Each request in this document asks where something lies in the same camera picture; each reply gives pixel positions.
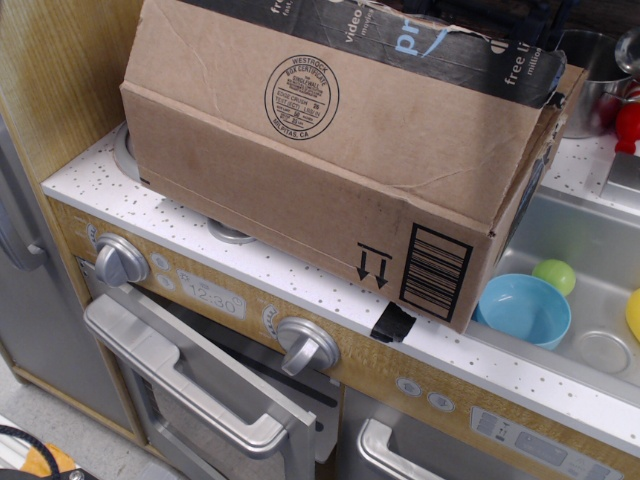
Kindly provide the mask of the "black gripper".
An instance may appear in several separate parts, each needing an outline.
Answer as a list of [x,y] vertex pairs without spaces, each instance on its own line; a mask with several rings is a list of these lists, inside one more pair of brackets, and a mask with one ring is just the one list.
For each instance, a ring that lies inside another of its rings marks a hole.
[[401,1],[407,14],[430,17],[494,38],[553,50],[579,1]]

